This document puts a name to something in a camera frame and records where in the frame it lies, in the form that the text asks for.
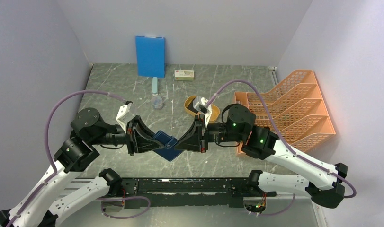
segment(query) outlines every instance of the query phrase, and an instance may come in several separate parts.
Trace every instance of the blue fabric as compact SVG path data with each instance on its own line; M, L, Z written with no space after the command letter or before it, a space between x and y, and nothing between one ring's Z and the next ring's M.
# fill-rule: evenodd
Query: blue fabric
M178 157L178 155L183 152L183 150L174 149L174 146L175 144L177 144L178 140L175 137L165 134L165 132L163 131L158 131L153 136L153 138L165 145L164 149L157 149L154 150L154 152L168 161L174 160L176 157Z

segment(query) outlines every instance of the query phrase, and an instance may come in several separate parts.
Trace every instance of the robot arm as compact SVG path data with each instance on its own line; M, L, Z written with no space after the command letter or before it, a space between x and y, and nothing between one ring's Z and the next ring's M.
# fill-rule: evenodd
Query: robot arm
M210 108L204 109L198 104L196 107L200 111L210 113ZM101 173L92 183L56 200L65 186L99 156L93 145L126 145L130 155L169 148L170 144L158 141L155 133L147 128L140 116L135 115L132 103L122 106L116 119L119 125L110 125L103 121L100 113L94 108L80 111L71 123L71 138L65 141L55 154L58 173L47 181L53 172L50 167L20 204L10 210L1 211L1 225L6 226L9 222L13 222L13 227L59 225L92 200L102 196L118 196L122 189L121 178L109 169L107 171L110 177L104 177L104 173ZM328 208L337 207L344 198L345 188L341 185L341 180L330 173L345 178L348 169L346 165L327 164L295 148L293 149L296 154L292 154L276 134L254 125L255 119L254 114L239 104L229 108L227 122L207 123L207 116L197 115L189 130L176 141L174 148L206 153L209 143L241 142L241 149L248 156L282 165L299 174L275 175L252 170L246 185L248 196L263 196L273 191L290 192L310 197L315 203ZM297 155L327 168L329 172L304 162L297 158ZM33 197L32 201L22 209L30 196Z

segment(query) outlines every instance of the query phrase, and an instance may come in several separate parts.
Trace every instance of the gray marble table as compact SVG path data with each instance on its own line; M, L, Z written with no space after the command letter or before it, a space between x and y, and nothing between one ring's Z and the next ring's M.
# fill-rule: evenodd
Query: gray marble table
M194 81L175 81L174 70L194 70ZM184 110L184 102L191 95L209 98L219 87L232 79L244 79L253 83L260 92L273 87L267 67L231 65L167 65L165 78L159 79L159 95L164 100L161 110L153 110L151 104L152 78L137 75L135 64L95 64L86 89L113 92L138 107L138 114L152 130L162 130L180 138L190 127L193 117ZM229 85L215 100L222 110L232 103L235 91L251 91L245 84ZM118 112L117 100L102 95L84 95L80 109L97 108L103 119L115 124ZM249 157L236 156L236 148L209 146L205 154L183 152L172 162L154 152L135 154L127 149L107 150L96 146L100 157L85 171L82 177L94 178L104 168L112 168L122 177L247 177L252 169L277 174L293 174L282 166Z

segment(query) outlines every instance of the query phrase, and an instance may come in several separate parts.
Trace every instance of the white wall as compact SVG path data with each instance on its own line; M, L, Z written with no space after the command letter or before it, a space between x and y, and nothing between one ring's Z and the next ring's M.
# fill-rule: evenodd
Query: white wall
M384 227L384 0L314 0L277 74L295 69L315 71L337 129L312 154L347 164L358 191L325 210L330 226Z
M275 66L312 0L58 0L90 62L136 63L135 35L166 62Z
M0 210L16 206L42 177L48 113L85 88L89 71L55 0L0 0ZM68 138L79 101L68 100L53 118L52 152Z

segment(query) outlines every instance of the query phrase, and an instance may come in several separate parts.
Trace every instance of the small box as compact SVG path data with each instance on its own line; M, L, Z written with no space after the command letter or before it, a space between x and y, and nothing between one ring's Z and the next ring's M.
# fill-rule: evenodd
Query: small box
M193 81L195 79L195 71L193 70L175 70L175 80Z

